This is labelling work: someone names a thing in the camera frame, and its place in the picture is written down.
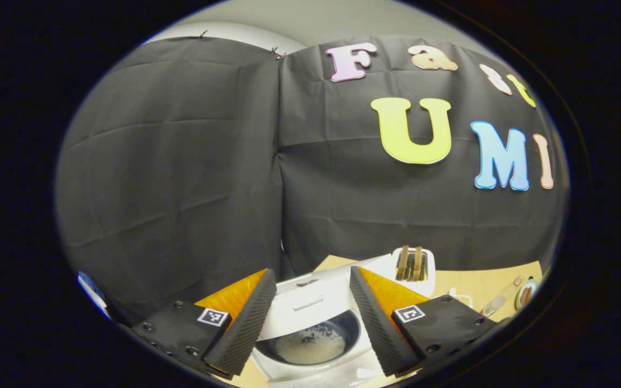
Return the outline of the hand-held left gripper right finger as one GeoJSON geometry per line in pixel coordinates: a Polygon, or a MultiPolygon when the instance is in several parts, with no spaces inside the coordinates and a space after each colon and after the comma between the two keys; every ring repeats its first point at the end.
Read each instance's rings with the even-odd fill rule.
{"type": "Polygon", "coordinates": [[[363,267],[351,268],[350,290],[386,376],[434,373],[499,327],[454,297],[424,297],[363,267]]]}

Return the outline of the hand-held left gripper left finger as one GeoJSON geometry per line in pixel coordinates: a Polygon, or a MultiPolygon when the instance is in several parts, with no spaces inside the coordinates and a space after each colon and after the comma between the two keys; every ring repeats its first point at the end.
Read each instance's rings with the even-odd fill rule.
{"type": "Polygon", "coordinates": [[[132,334],[195,371],[241,374],[276,293],[266,268],[198,302],[175,300],[132,327],[132,334]]]}

